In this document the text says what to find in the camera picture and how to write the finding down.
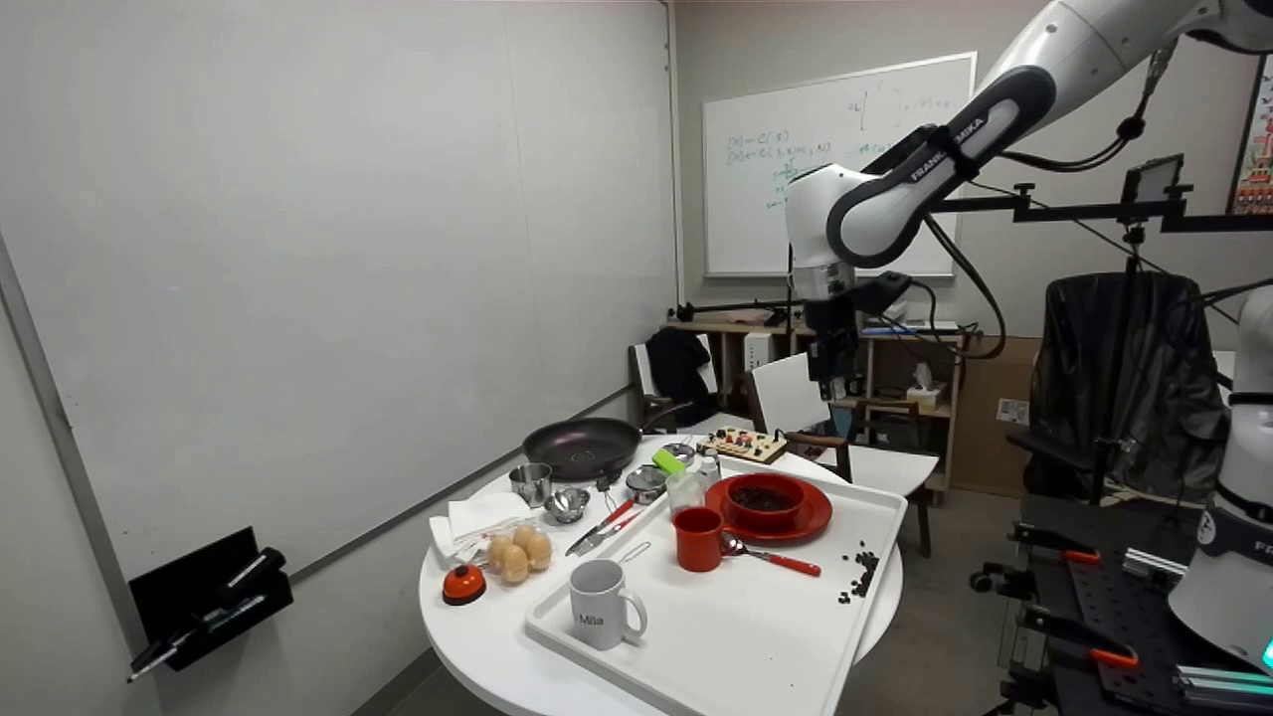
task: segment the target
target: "white mug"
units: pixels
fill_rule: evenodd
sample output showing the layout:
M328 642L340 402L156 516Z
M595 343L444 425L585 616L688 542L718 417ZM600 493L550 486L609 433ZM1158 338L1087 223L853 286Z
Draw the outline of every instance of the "white mug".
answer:
M595 648L636 644L650 624L644 604L627 592L627 567L619 559L585 559L571 571L571 612L575 632Z

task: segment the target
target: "chair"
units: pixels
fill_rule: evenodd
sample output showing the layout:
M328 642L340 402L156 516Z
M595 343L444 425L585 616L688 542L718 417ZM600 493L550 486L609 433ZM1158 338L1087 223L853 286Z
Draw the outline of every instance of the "chair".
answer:
M657 329L633 344L642 388L642 428L718 433L751 425L746 412L719 408L713 338L693 329Z
M780 428L796 452L825 463L853 486L906 496L920 516L920 554L933 554L926 478L934 473L941 457L853 447L849 436L831 433L831 404L825 402L821 382L808 376L808 352L755 367L751 388L766 428Z
M1075 274L1048 286L1027 490L1205 496L1226 449L1205 306L1179 274Z

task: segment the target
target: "whiteboard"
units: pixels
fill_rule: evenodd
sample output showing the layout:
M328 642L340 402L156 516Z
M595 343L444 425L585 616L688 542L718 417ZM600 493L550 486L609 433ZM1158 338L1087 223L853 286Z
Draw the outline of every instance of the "whiteboard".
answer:
M306 567L628 386L657 0L0 9L0 229L125 577Z
M787 274L787 183L825 162L868 168L971 90L974 53L961 53L703 103L707 274ZM953 253L924 228L886 270L953 280Z

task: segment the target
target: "white tray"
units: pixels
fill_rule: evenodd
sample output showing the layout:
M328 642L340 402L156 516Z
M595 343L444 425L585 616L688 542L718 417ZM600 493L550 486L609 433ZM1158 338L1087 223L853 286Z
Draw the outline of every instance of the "white tray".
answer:
M685 571L670 510L657 502L612 546L596 549L596 557L627 563L628 592L644 600L644 642L609 653L579 642L567 583L527 616L527 632L660 713L836 713L906 502L859 486L811 486L831 496L828 534L776 554L815 559L825 577L755 557L725 557L713 571ZM859 554L878 557L865 598L855 598Z

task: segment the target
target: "red cup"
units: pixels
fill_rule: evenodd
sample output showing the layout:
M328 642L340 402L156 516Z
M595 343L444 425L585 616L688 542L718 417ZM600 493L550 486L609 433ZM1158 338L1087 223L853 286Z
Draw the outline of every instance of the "red cup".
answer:
M725 559L719 514L713 510L680 510L678 523L678 563L688 571L713 571Z

